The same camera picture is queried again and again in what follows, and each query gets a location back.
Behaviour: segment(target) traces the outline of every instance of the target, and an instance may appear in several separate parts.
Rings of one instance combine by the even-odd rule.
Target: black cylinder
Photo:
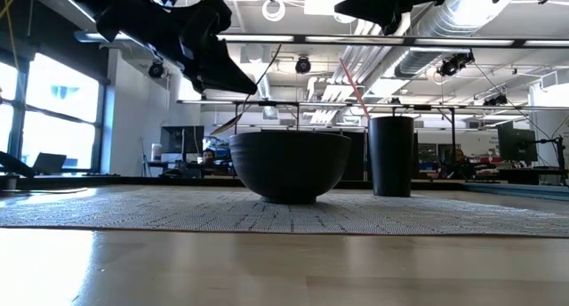
[[[413,172],[413,119],[379,117],[369,122],[373,194],[410,197]]]

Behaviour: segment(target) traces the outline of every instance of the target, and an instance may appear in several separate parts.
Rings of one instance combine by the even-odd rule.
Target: laptop
[[[39,153],[32,169],[38,174],[50,175],[61,173],[67,155]]]

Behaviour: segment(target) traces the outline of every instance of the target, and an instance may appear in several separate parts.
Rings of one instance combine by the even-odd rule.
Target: black bowl
[[[243,184],[276,204],[314,204],[346,168],[351,139],[329,133],[241,133],[229,140]]]

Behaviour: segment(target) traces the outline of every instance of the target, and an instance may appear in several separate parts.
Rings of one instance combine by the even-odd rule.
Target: red object
[[[365,116],[367,117],[367,120],[372,119],[370,117],[370,114],[367,112],[367,108],[365,107],[364,100],[362,99],[362,96],[359,95],[359,92],[357,91],[356,84],[354,83],[352,76],[349,74],[348,69],[346,68],[346,64],[344,63],[344,60],[342,58],[340,58],[340,64],[344,68],[344,72],[346,72],[346,76],[348,77],[349,83],[352,85],[352,88],[354,88],[354,93],[356,93],[357,101],[359,101],[359,104],[362,105],[362,108],[364,109],[364,113],[365,113]]]

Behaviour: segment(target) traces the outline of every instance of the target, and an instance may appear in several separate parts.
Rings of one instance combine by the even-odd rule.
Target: gray rug
[[[514,235],[569,238],[569,218],[432,197],[326,194],[317,205],[265,204],[250,192],[145,188],[1,205],[0,227],[295,234]]]

